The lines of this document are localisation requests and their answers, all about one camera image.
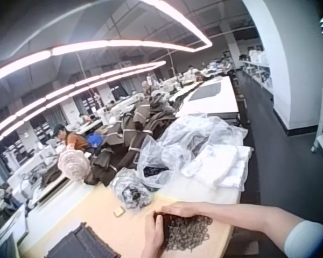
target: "ceiling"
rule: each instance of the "ceiling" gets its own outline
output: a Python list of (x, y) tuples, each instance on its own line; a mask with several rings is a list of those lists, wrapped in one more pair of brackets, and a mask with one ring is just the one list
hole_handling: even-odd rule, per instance
[[(0, 67), (33, 52), (57, 45), (100, 39), (139, 39), (191, 44), (199, 39), (168, 15), (139, 0), (5, 0), (0, 8)], [(253, 25), (242, 0), (167, 0), (207, 37)], [(235, 32), (236, 39), (257, 37), (256, 30)], [(164, 55), (155, 48), (115, 48), (78, 52), (85, 69), (140, 56), (149, 61)], [(0, 95), (13, 101), (48, 82), (62, 85), (79, 72), (76, 54), (54, 56), (0, 80)], [(0, 101), (0, 108), (7, 101)]]

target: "column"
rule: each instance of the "column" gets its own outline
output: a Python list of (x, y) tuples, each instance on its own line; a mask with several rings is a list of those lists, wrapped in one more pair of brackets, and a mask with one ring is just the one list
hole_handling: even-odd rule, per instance
[[(15, 114), (18, 110), (24, 107), (22, 99), (16, 100), (14, 103), (8, 106), (11, 114)], [(37, 143), (39, 143), (39, 139), (35, 134), (32, 125), (29, 121), (25, 122), (21, 127), (16, 129), (22, 144), (24, 145), (27, 152), (32, 149), (36, 149)]]
[(243, 0), (266, 51), (274, 110), (287, 130), (318, 124), (323, 36), (315, 1)]
[[(53, 88), (55, 90), (58, 90), (58, 89), (61, 89), (62, 86), (59, 81), (54, 81)], [(59, 105), (64, 111), (64, 114), (69, 124), (75, 124), (77, 121), (81, 120), (79, 118), (80, 113), (78, 111), (78, 108), (75, 105), (73, 98), (69, 98), (66, 101), (61, 102)]]
[[(230, 25), (226, 21), (222, 21), (220, 23), (220, 29), (222, 32), (228, 32), (231, 31)], [(228, 49), (231, 52), (231, 57), (233, 59), (233, 63), (236, 67), (236, 69), (239, 69), (243, 63), (239, 60), (239, 56), (241, 55), (241, 52), (238, 48), (235, 36), (232, 32), (227, 33), (224, 35), (227, 41)]]

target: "white fabric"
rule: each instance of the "white fabric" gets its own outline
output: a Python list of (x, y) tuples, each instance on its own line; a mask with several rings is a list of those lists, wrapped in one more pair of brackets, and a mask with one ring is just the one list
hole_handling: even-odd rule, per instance
[(289, 258), (314, 257), (323, 241), (323, 225), (304, 220), (295, 226), (285, 241), (285, 254)]

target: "seated worker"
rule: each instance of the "seated worker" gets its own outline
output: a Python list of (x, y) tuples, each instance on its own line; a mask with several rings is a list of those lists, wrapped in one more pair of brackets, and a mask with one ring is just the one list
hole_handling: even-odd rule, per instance
[(323, 225), (320, 223), (304, 220), (276, 207), (177, 202), (146, 217), (142, 258), (159, 258), (162, 253), (164, 230), (161, 213), (185, 218), (203, 215), (221, 223), (262, 232), (289, 258), (323, 257)]
[(189, 66), (189, 70), (186, 72), (186, 75), (194, 75), (195, 73), (197, 73), (199, 70), (197, 70), (196, 68), (194, 68), (193, 66)]
[(142, 86), (142, 88), (143, 88), (143, 94), (145, 95), (145, 96), (150, 96), (151, 94), (152, 94), (152, 92), (153, 91), (155, 91), (155, 90), (158, 90), (158, 88), (157, 87), (155, 87), (155, 86), (151, 86), (151, 85), (149, 85), (148, 84), (148, 82), (147, 81), (143, 81), (142, 82), (142, 84), (141, 84), (141, 86)]
[(67, 149), (86, 151), (90, 147), (88, 141), (79, 134), (69, 132), (64, 125), (58, 124), (54, 128), (53, 137), (58, 137), (65, 143)]
[(93, 120), (91, 119), (90, 116), (86, 115), (86, 114), (82, 114), (80, 113), (79, 114), (79, 117), (82, 118), (82, 120), (86, 123), (86, 122), (93, 122)]

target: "floor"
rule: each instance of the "floor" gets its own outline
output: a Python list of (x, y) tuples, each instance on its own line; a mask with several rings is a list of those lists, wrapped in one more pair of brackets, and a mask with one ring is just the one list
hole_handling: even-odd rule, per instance
[[(287, 137), (273, 113), (271, 95), (247, 74), (238, 72), (248, 105), (250, 134), (255, 148), (245, 184), (245, 203), (277, 206), (302, 218), (323, 223), (323, 156), (311, 153), (314, 133)], [(271, 241), (260, 244), (261, 257), (284, 257)]]

